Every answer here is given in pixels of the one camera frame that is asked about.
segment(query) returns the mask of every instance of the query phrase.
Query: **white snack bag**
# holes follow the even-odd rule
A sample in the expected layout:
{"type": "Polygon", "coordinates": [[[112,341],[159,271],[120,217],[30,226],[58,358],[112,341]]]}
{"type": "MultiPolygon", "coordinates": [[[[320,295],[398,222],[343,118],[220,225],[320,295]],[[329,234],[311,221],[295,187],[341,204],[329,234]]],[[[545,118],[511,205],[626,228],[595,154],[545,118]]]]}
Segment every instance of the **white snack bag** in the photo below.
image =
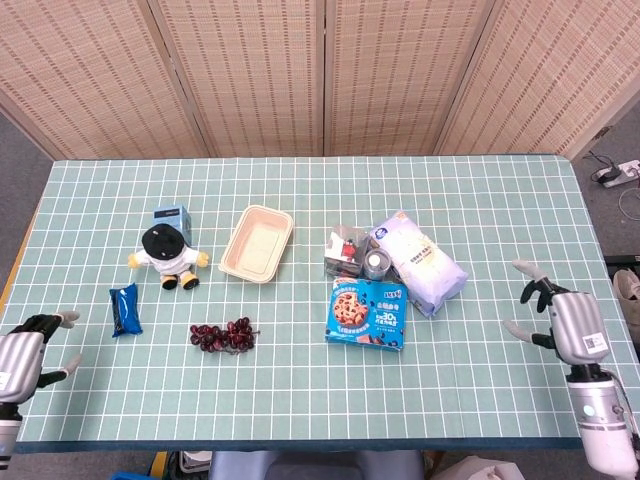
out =
{"type": "Polygon", "coordinates": [[[469,277],[403,211],[370,235],[389,254],[393,268],[409,289],[409,300],[425,316],[433,315],[445,300],[457,295],[469,277]]]}

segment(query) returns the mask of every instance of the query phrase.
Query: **power strip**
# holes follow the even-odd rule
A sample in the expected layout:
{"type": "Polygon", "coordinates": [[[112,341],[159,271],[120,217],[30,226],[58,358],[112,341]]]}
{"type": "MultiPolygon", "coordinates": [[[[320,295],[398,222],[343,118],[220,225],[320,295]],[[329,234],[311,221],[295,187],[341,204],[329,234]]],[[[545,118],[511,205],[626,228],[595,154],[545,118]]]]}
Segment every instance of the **power strip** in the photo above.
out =
{"type": "MultiPolygon", "coordinates": [[[[630,160],[625,163],[621,163],[618,165],[620,169],[620,175],[618,175],[613,180],[609,180],[608,182],[604,182],[602,185],[606,188],[615,187],[617,185],[622,185],[623,183],[633,182],[634,180],[638,180],[640,178],[640,160],[630,160]]],[[[594,175],[597,174],[605,174],[611,171],[611,167],[602,168],[598,170],[594,175]]]]}

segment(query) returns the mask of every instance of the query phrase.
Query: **plush toy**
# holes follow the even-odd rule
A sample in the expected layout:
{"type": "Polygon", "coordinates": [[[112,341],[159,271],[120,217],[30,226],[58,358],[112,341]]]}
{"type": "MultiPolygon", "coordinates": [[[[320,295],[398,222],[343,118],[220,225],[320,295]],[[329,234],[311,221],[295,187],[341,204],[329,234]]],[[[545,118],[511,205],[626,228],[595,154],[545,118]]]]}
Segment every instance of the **plush toy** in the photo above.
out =
{"type": "Polygon", "coordinates": [[[153,265],[160,274],[162,288],[172,290],[178,285],[191,290],[200,280],[191,271],[192,265],[206,267],[209,255],[189,248],[180,231],[166,223],[159,223],[142,236],[144,250],[129,255],[129,267],[153,265]]]}

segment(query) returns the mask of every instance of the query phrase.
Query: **grape bunch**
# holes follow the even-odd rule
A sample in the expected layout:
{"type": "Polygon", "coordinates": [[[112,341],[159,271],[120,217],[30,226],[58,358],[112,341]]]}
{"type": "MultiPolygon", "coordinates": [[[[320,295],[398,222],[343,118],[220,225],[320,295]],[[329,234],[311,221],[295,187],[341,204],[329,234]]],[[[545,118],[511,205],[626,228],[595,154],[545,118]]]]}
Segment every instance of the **grape bunch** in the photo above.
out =
{"type": "Polygon", "coordinates": [[[260,333],[250,323],[248,317],[242,317],[227,323],[226,330],[215,325],[191,325],[191,344],[200,345],[203,352],[246,352],[254,347],[255,336],[260,333]]]}

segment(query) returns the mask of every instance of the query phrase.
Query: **black helmet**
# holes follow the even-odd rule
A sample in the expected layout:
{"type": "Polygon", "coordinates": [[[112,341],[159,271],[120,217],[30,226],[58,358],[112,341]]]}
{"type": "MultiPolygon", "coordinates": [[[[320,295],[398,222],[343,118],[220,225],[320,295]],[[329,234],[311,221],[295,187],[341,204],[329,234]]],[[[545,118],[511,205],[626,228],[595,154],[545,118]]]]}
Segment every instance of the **black helmet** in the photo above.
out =
{"type": "Polygon", "coordinates": [[[152,258],[171,260],[182,252],[184,237],[171,225],[159,223],[144,232],[142,246],[144,251],[152,258]]]}

